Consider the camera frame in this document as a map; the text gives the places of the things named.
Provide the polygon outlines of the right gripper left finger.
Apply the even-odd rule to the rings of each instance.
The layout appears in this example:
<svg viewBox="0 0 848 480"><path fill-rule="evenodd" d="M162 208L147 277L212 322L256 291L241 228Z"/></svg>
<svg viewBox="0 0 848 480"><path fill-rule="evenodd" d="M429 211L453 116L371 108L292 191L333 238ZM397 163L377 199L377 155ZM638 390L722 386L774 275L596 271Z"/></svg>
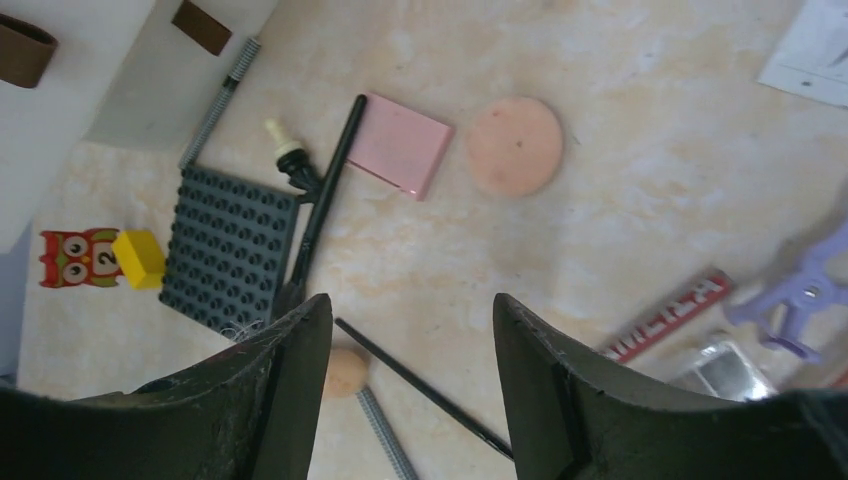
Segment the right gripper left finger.
<svg viewBox="0 0 848 480"><path fill-rule="evenodd" d="M1 391L5 479L304 479L333 330L318 294L265 330L131 393Z"/></svg>

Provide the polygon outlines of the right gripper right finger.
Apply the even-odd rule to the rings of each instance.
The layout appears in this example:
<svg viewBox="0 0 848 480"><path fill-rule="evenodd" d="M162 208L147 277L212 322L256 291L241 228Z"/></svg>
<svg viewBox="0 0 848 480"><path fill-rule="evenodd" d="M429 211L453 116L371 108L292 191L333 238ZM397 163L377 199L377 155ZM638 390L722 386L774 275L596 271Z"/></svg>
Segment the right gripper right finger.
<svg viewBox="0 0 848 480"><path fill-rule="evenodd" d="M509 294L493 301L496 359L521 479L843 479L847 395L734 402L620 365Z"/></svg>

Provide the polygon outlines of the pink square compact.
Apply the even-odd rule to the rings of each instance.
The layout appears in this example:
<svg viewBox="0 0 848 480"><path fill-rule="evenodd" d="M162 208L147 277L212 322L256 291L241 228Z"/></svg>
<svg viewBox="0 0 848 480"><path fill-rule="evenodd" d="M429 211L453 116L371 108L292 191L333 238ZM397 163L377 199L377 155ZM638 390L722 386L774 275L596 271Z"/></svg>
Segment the pink square compact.
<svg viewBox="0 0 848 480"><path fill-rule="evenodd" d="M411 198L426 198L455 129L376 93L347 156L356 168Z"/></svg>

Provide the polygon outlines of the brown eyeshadow palette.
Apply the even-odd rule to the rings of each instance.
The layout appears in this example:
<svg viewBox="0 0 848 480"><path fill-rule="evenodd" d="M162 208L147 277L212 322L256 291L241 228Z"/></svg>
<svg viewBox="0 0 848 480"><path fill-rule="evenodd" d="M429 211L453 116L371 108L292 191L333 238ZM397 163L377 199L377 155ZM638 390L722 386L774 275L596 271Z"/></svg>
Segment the brown eyeshadow palette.
<svg viewBox="0 0 848 480"><path fill-rule="evenodd" d="M736 402L761 400L797 389L844 388L847 350L829 346L819 363L803 363L775 383L731 340L713 342L679 357L666 382L683 390Z"/></svg>

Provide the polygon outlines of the white drawer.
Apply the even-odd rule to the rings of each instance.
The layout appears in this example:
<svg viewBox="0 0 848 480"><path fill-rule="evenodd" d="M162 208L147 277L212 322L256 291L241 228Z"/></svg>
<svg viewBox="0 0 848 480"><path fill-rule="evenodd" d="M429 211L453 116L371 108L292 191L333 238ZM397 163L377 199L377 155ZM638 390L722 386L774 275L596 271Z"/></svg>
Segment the white drawer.
<svg viewBox="0 0 848 480"><path fill-rule="evenodd" d="M158 1L88 130L110 147L164 151L184 145L247 39L274 1Z"/></svg>

